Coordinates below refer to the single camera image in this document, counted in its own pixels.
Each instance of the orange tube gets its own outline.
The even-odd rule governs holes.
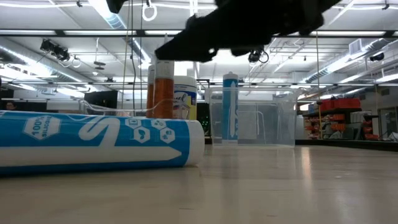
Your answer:
[[[147,118],[154,117],[154,84],[148,84],[148,91],[147,91]]]
[[[154,118],[173,118],[174,80],[155,79]]]

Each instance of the glossy floor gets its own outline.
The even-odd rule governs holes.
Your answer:
[[[198,167],[0,180],[0,223],[397,223],[398,153],[211,149]]]

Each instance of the label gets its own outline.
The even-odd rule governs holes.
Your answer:
[[[0,114],[0,127],[7,127],[0,128],[0,154],[13,153],[14,149],[15,153],[18,150],[43,153],[49,149],[73,150],[78,157],[77,152],[87,148],[93,157],[98,150],[98,153],[106,151],[112,158],[112,151],[123,148],[153,152],[136,153],[137,157],[131,161],[139,161],[133,162],[138,167],[165,167],[185,165],[190,151],[186,121],[11,111]]]
[[[197,89],[189,85],[174,85],[174,100],[182,103],[174,103],[174,118],[197,119]]]
[[[238,81],[223,81],[223,141],[238,140]]]

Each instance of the orange item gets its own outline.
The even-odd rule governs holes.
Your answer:
[[[154,110],[154,84],[148,84],[147,91],[147,118],[153,118]]]
[[[154,118],[173,118],[174,80],[155,79]]]
[[[321,111],[328,111],[333,109],[334,100],[322,100],[322,104],[320,105]]]
[[[359,98],[353,99],[337,99],[334,100],[334,108],[360,108],[361,101]]]
[[[373,130],[373,128],[371,128],[371,127],[364,127],[364,128],[363,128],[363,131],[364,131],[365,133],[370,133],[372,130]]]
[[[153,61],[151,61],[152,65],[148,68],[148,87],[147,87],[147,118],[154,117],[154,81],[155,81],[155,72],[156,66],[153,65]]]
[[[334,114],[333,115],[333,121],[343,121],[345,118],[345,115],[343,114]]]
[[[377,134],[365,134],[366,140],[379,140],[379,136]]]

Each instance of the ceiling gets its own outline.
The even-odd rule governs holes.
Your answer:
[[[144,21],[141,17],[141,1],[133,1],[132,21],[133,29],[183,29],[185,21],[190,17],[189,0],[158,0],[152,1],[157,6],[157,16],[153,21]],[[351,0],[341,1],[336,7],[324,13],[325,25],[321,29],[333,30],[398,30],[398,0],[388,0],[390,8],[382,10],[385,0],[354,0],[353,6],[345,7]],[[75,4],[75,0],[13,0],[0,1],[0,29],[110,29],[108,23],[101,17],[88,1],[81,1],[83,7],[51,7],[31,8],[29,6],[49,6]],[[13,4],[18,7],[6,7],[2,4]],[[212,0],[198,0],[198,14],[204,16],[214,8]],[[129,13],[128,7],[124,6],[120,17],[127,25]],[[32,52],[43,55],[54,60],[53,57],[45,55],[40,50],[43,38],[40,37],[6,37],[18,45]],[[134,66],[129,59],[131,49],[126,42],[119,38],[100,38],[96,56],[96,38],[66,38],[54,37],[53,42],[68,48],[69,52],[81,60],[78,68],[69,66],[80,75],[93,81],[105,81],[113,77],[117,82],[132,82],[135,74],[137,78],[146,81],[147,69],[139,67],[137,56],[134,58]],[[136,38],[145,52],[153,54],[154,50],[162,45],[163,38],[145,37]],[[222,76],[228,72],[234,72],[245,82],[299,82],[305,78],[309,71],[322,66],[339,54],[348,50],[348,45],[355,41],[349,39],[305,39],[305,38],[278,38],[267,46],[269,61],[263,65],[253,68],[248,62],[248,56],[233,57],[227,50],[222,50],[212,62],[200,64],[197,78],[210,79],[211,82],[220,82]],[[394,60],[398,51],[390,48],[386,52],[386,59]],[[94,61],[106,63],[104,70],[95,70]],[[363,72],[366,67],[375,67],[382,62],[368,62],[361,59],[347,67],[343,67],[328,78],[320,81],[327,83],[338,83],[341,79]],[[187,74],[194,76],[192,64],[185,63],[188,67]]]

